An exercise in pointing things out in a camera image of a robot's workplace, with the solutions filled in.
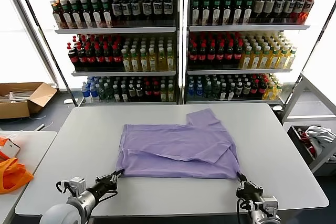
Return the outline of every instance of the table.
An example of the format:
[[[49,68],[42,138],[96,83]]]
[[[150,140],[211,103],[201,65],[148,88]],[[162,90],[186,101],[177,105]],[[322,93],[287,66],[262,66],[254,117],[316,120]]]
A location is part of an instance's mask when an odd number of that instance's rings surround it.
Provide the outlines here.
[[[18,215],[42,215],[67,201],[55,183],[75,176],[87,179],[114,171],[124,124],[185,124],[186,114],[211,108],[237,145],[242,172],[279,209],[321,208],[329,204],[321,187],[263,103],[137,105],[75,108],[21,200]],[[118,195],[99,204],[93,217],[234,214],[238,181],[195,178],[120,178]]]
[[[0,135],[9,137],[14,143],[21,147],[21,150],[17,154],[19,163],[26,165],[28,171],[34,174],[52,144],[56,132],[0,131]],[[14,213],[14,207],[25,188],[26,187],[23,186],[9,194],[0,195],[0,223],[10,223],[10,219]]]

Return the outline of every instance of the orange plastic bag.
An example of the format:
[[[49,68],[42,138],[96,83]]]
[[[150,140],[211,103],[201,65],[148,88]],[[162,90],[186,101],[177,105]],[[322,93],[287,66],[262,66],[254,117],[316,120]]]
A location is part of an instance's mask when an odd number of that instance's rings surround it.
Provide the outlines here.
[[[0,194],[10,193],[31,181],[34,176],[25,165],[18,164],[17,158],[0,163]]]

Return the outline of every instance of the floor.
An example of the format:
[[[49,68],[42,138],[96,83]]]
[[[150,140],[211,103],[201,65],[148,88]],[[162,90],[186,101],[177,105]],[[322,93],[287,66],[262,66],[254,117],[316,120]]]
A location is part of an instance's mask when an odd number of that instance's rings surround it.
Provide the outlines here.
[[[26,119],[12,119],[0,120],[0,129],[2,130],[23,130],[33,131],[41,124],[45,125],[43,131],[56,131],[58,132],[70,111],[74,108],[72,104],[63,104],[64,99],[68,99],[69,95],[64,92],[57,93],[53,99],[41,110],[37,115],[31,116]],[[298,108],[295,108],[295,115],[307,112],[307,106],[318,106],[319,102],[314,102],[310,93],[306,93],[298,102]],[[327,126],[333,128],[336,122],[327,122]],[[287,222],[287,224],[316,224],[316,223],[334,223],[336,219],[336,176],[317,177],[317,181],[329,199],[330,205],[327,208],[319,210],[306,210],[302,211],[299,215]],[[242,216],[242,223],[249,223],[246,216]],[[19,217],[16,216],[12,224],[37,224],[39,217]],[[113,219],[96,219],[94,224],[151,224],[151,223],[197,223],[197,224],[236,224],[237,217],[232,216],[193,216],[193,217],[159,217],[159,218],[113,218]]]

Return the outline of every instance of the store shelf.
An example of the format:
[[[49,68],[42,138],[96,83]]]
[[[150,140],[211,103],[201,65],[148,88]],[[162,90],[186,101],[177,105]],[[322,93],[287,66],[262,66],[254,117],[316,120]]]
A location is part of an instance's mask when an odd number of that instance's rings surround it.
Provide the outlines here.
[[[158,72],[76,72],[72,76],[174,76],[176,71]]]
[[[113,27],[86,29],[59,29],[57,34],[143,34],[143,33],[173,33],[175,26],[163,27]]]
[[[188,74],[233,74],[233,73],[288,73],[291,69],[223,69],[223,70],[187,70]]]
[[[306,30],[306,25],[228,25],[228,26],[190,26],[189,31],[280,31]]]

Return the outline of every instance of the open cardboard box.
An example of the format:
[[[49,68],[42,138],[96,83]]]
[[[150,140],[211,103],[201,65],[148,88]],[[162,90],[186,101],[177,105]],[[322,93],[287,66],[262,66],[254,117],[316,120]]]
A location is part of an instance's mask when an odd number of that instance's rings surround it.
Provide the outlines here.
[[[57,92],[56,89],[44,82],[3,83],[0,84],[0,95],[9,94],[10,91],[35,90],[24,102],[0,102],[0,119],[26,118],[39,112]]]

